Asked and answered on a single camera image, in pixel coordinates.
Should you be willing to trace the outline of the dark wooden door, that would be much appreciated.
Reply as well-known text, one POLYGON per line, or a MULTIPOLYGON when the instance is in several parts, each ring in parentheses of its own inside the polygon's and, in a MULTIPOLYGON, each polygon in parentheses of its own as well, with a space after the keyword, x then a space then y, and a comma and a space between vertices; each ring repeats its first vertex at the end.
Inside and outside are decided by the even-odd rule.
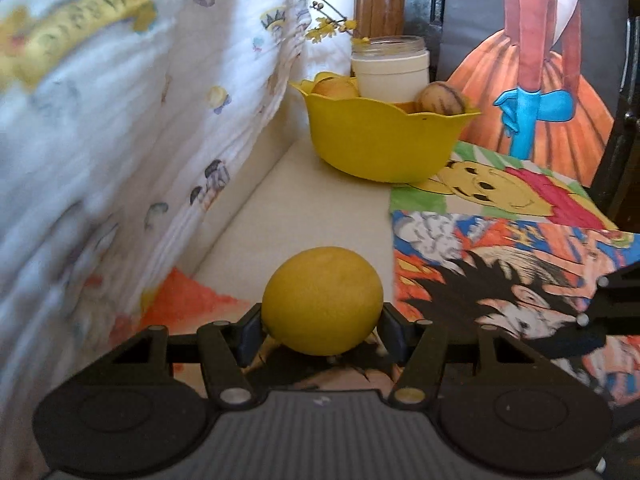
MULTIPOLYGON (((584 187, 600 211, 633 231, 639 226, 639 0, 580 0, 580 7, 582 76, 613 116, 596 175, 584 187)), ((356 0, 356 15, 368 37, 422 37, 431 77, 450 84, 461 61, 502 29, 504 0, 356 0)))

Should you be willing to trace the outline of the colourful anime poster mat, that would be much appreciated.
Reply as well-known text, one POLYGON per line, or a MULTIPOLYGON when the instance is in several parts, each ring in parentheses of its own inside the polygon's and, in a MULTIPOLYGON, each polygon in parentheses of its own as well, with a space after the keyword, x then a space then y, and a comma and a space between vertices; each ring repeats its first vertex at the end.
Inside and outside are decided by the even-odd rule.
MULTIPOLYGON (((389 199, 385 186, 346 177, 308 143, 295 143, 194 278, 172 271, 138 315, 116 321, 112 343, 152 324, 186 334, 209 321, 234 321, 286 259, 337 245, 370 260, 386 299, 409 320, 501 328, 544 352, 576 323, 600 276, 639 258, 638 237, 628 233, 400 210, 389 199)), ((552 362, 613 408, 638 403, 638 336, 613 336, 588 356, 552 362)))

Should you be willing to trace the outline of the yellow plastic bowl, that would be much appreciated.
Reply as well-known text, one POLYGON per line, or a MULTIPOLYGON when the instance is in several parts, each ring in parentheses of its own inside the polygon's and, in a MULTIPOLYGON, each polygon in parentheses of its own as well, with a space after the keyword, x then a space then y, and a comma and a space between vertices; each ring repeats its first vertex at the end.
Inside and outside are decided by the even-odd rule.
POLYGON ((452 116, 412 113, 394 104, 363 98, 336 100, 312 92, 317 82, 292 81, 306 104, 312 146, 327 164, 345 174, 381 183, 418 183, 449 162, 462 131, 480 116, 470 106, 452 116))

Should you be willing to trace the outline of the yellow fruit in bowl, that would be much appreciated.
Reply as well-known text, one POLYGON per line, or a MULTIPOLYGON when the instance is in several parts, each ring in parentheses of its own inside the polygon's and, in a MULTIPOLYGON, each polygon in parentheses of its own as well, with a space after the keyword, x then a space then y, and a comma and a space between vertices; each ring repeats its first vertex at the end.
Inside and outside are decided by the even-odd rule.
POLYGON ((314 80, 313 94, 334 100, 348 100, 360 97, 356 82, 346 76, 321 73, 314 80))

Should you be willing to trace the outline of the dry flower twig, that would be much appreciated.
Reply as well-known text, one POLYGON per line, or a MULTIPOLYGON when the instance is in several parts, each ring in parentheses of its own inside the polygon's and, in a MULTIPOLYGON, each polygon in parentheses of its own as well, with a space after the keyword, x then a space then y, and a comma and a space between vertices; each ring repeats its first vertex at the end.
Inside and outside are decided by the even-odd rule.
POLYGON ((371 39, 360 32, 356 18, 350 18, 337 10, 328 0, 310 0, 310 8, 317 14, 316 21, 305 32, 305 39, 312 44, 321 44, 323 40, 347 35, 353 46, 370 44, 371 39))

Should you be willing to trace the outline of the white cartoon print cloth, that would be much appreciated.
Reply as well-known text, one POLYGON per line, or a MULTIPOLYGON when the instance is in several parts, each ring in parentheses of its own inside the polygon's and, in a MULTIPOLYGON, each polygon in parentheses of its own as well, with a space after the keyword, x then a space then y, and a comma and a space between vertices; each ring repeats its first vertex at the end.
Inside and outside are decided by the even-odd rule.
POLYGON ((140 316, 282 101, 307 0, 1 0, 1 474, 140 316))

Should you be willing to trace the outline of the yellow lemon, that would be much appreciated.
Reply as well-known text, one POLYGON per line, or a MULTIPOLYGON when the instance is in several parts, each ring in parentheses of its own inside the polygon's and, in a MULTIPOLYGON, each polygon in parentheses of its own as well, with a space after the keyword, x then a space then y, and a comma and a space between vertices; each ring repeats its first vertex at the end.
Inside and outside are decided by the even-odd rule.
POLYGON ((262 294, 268 334, 307 356, 336 356, 373 332, 384 302, 375 268, 341 247, 304 250, 282 263, 262 294))

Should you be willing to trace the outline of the painted lady poster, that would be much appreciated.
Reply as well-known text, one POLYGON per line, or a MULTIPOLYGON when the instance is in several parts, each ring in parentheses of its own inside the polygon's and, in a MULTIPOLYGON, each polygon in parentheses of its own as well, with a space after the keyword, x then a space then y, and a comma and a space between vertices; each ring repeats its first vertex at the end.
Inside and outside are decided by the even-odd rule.
POLYGON ((448 81, 482 112, 463 141, 591 184, 613 116, 582 76, 580 0, 504 0, 502 29, 448 81))

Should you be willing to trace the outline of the white glass jar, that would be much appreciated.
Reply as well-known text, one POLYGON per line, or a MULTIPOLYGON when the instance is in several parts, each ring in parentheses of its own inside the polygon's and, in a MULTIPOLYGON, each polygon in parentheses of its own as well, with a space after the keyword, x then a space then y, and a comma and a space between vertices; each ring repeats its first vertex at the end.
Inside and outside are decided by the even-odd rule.
POLYGON ((387 103, 413 103, 431 82, 430 61, 417 36, 378 37, 352 46, 360 96, 387 103))

